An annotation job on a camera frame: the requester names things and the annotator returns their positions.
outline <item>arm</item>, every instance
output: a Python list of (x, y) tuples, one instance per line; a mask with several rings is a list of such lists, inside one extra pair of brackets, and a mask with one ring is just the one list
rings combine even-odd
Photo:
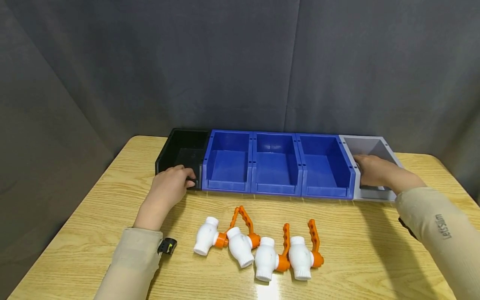
[(480, 232), (442, 193), (376, 156), (355, 156), (361, 183), (397, 194), (401, 219), (428, 250), (458, 299), (480, 299)]
[(160, 232), (163, 221), (186, 189), (195, 185), (186, 181), (187, 177), (194, 179), (195, 174), (182, 165), (155, 176), (133, 228), (123, 231), (95, 300), (146, 299), (160, 261), (157, 249), (163, 238)]

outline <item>sleeve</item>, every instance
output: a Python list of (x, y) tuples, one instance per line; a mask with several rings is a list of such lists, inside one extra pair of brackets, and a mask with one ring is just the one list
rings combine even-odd
[(398, 195), (400, 217), (430, 252), (457, 299), (480, 299), (480, 232), (442, 193), (415, 188)]
[(158, 269), (163, 234), (138, 228), (123, 231), (95, 300), (145, 300)]

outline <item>gray storage bin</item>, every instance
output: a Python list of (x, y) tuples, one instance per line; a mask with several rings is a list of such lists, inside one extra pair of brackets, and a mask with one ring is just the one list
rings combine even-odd
[(395, 193), (387, 187), (360, 186), (360, 170), (353, 159), (357, 154), (376, 155), (403, 168), (385, 139), (381, 136), (361, 135), (339, 135), (339, 137), (355, 170), (353, 199), (385, 202), (395, 200)]

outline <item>black clip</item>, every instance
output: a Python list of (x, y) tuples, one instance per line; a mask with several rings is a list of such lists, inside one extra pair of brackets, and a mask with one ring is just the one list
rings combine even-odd
[(172, 255), (175, 247), (177, 246), (177, 240), (172, 238), (165, 238), (157, 249), (157, 253), (165, 253), (168, 255)]

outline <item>blue storage bin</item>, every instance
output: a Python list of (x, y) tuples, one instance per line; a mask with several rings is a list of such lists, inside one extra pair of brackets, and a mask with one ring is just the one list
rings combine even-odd
[(338, 135), (297, 133), (303, 197), (353, 199), (355, 172)]
[(250, 192), (253, 132), (212, 130), (204, 157), (202, 190)]
[(252, 193), (300, 196), (302, 172), (294, 133), (253, 133)]

